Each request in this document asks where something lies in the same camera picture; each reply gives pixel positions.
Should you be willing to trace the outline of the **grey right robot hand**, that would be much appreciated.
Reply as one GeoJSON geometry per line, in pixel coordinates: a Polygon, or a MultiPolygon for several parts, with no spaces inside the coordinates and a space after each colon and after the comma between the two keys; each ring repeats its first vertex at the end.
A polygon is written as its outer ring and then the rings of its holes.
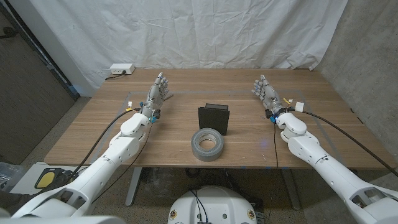
{"type": "Polygon", "coordinates": [[[287,109],[282,105],[279,94],[269,84],[264,75],[260,75],[259,80],[255,80],[254,89],[251,90],[262,102],[265,107],[267,119],[277,119],[287,109]]]}

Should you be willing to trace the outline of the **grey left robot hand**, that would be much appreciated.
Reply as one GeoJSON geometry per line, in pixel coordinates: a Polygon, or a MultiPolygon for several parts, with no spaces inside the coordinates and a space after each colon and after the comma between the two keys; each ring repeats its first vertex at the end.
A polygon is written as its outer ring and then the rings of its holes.
{"type": "Polygon", "coordinates": [[[155,110],[159,110],[162,107],[165,97],[169,92],[167,87],[168,80],[163,76],[163,73],[160,72],[154,84],[151,86],[142,106],[141,113],[143,115],[150,118],[155,110]]]}

